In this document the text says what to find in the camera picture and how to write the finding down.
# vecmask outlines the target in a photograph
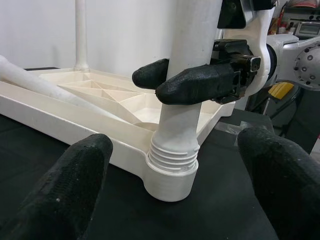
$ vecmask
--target white vertical pole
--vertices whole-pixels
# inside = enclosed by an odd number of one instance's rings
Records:
[[[86,0],[75,0],[75,70],[88,72]]]
[[[168,79],[210,62],[221,5],[222,0],[177,0]],[[191,191],[198,169],[196,130],[200,110],[201,104],[162,105],[144,182],[157,199],[180,201]]]

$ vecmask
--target black mat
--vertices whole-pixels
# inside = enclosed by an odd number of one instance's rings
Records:
[[[239,110],[222,121],[272,128],[268,117]],[[278,239],[254,196],[235,142],[235,135],[211,132],[199,152],[191,195],[177,203],[154,199],[138,177],[111,165],[88,239]],[[16,212],[20,201],[67,147],[0,116],[0,220]]]

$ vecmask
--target white rod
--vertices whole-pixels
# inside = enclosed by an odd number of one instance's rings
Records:
[[[90,109],[95,113],[108,116],[110,118],[125,122],[116,115],[101,109],[100,107],[56,86],[55,84],[43,80],[30,72],[12,64],[5,57],[0,55],[0,78],[18,85],[19,87],[31,90],[33,92],[61,100],[75,106]]]
[[[87,62],[86,0],[75,0],[75,70],[89,71]]]
[[[210,63],[221,5],[222,0],[177,0],[167,79],[185,69]],[[201,104],[162,105],[147,161],[158,175],[145,183],[154,197],[173,202],[189,195],[198,169],[200,147],[196,131],[200,111]]]

